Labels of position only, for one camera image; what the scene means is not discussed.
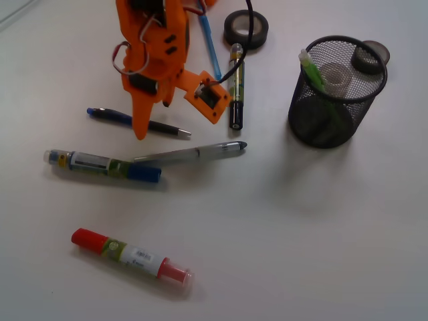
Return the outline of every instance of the marker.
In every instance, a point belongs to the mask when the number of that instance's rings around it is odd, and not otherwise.
[[[229,70],[235,67],[243,55],[242,45],[235,43],[230,50]],[[245,62],[229,79],[229,93],[232,96],[229,110],[229,127],[234,130],[243,128],[243,87],[245,77]]]
[[[119,124],[127,125],[132,127],[132,117],[117,112],[113,109],[104,109],[104,108],[88,108],[86,112],[97,119],[110,120],[112,122],[117,122]],[[180,129],[178,127],[162,124],[161,122],[153,122],[152,120],[148,123],[148,129],[153,132],[161,132],[163,134],[170,134],[180,137],[189,137],[192,135],[191,132],[187,130]]]
[[[209,146],[202,146],[197,148],[176,150],[174,152],[164,152],[162,154],[154,154],[134,158],[134,162],[150,162],[150,161],[187,161],[197,158],[212,157],[219,154],[227,154],[243,150],[247,147],[246,142],[224,142],[221,144],[214,144]]]
[[[193,273],[172,263],[169,258],[159,256],[137,246],[118,241],[89,231],[78,229],[72,242],[126,267],[132,267],[158,279],[168,278],[178,282],[184,289],[190,288]]]
[[[70,171],[150,183],[158,183],[162,173],[160,169],[123,160],[57,149],[45,151],[43,159],[50,165]]]

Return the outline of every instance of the silver marker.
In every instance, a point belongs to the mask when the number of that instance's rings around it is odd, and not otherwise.
[[[162,154],[154,154],[134,158],[134,162],[150,162],[150,161],[185,161],[196,158],[213,157],[219,154],[243,150],[247,147],[246,142],[224,142],[209,146],[197,148],[176,150],[173,152],[164,152]]]

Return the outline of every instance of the wire mesh cup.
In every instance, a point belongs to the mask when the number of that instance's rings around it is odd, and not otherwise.
[[[324,90],[315,87],[301,68],[288,122],[292,132],[306,144],[334,148],[356,132],[387,84],[387,67],[377,52],[350,37],[324,37],[306,51],[320,71]],[[379,73],[364,73],[356,59],[376,66]]]

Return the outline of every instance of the orange 3d-printed part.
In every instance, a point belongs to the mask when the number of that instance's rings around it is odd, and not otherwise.
[[[206,0],[213,5],[217,0]],[[122,83],[132,96],[132,127],[138,139],[146,136],[153,104],[169,106],[175,88],[213,124],[231,97],[207,72],[184,69],[190,45],[189,18],[181,0],[116,0],[120,28],[127,40]]]

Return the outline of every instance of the black and blue pen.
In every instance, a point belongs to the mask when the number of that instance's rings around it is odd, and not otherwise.
[[[109,120],[112,122],[117,122],[119,124],[132,126],[132,117],[117,112],[113,109],[104,109],[104,108],[88,108],[86,112],[97,119]],[[163,134],[170,134],[174,136],[189,137],[192,135],[191,132],[183,130],[174,126],[162,124],[161,122],[153,122],[152,120],[148,124],[148,129],[154,132],[161,132]]]

